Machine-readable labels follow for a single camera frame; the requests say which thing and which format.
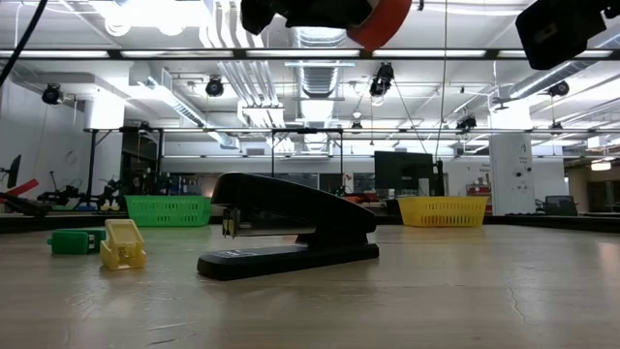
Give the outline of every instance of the yellow toy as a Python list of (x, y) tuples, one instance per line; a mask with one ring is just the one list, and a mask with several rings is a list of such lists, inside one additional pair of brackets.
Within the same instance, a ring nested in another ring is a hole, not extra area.
[(146, 265), (144, 239), (131, 219), (106, 221), (108, 240), (101, 241), (101, 261), (109, 270), (143, 268)]

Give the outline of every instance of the white column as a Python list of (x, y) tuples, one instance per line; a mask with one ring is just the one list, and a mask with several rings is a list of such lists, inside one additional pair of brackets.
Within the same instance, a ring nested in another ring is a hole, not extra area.
[[(495, 129), (530, 129), (529, 106), (521, 101), (508, 109), (492, 112), (489, 124)], [(536, 212), (532, 137), (529, 134), (491, 136), (493, 214)]]
[(101, 94), (85, 106), (86, 124), (91, 129), (102, 129), (97, 139), (105, 137), (95, 148), (95, 166), (93, 171), (93, 195), (104, 192), (106, 182), (112, 178), (120, 178), (121, 152), (123, 135), (110, 133), (106, 136), (105, 129), (117, 129), (123, 126), (125, 103), (122, 99)]

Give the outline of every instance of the yellow basket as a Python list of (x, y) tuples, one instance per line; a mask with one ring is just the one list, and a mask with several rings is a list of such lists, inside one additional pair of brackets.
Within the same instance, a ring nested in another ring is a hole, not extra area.
[(414, 227), (479, 227), (488, 198), (398, 199), (403, 223)]

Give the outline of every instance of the red object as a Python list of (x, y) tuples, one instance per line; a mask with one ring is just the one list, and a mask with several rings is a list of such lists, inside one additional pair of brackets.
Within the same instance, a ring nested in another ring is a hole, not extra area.
[(411, 0), (381, 0), (361, 26), (347, 34), (367, 51), (381, 48), (400, 29), (411, 7)]
[[(32, 179), (24, 184), (19, 185), (18, 187), (15, 187), (9, 190), (5, 194), (18, 197), (19, 195), (25, 194), (38, 186), (39, 186), (39, 181), (37, 181), (37, 179)], [(4, 203), (5, 203), (5, 200), (0, 199), (0, 204), (4, 204)]]

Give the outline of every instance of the green toy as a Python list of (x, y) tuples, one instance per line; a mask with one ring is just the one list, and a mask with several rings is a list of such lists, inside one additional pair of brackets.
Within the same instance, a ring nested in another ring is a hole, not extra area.
[(47, 244), (53, 254), (86, 255), (99, 253), (105, 239), (105, 228), (59, 229), (51, 234)]

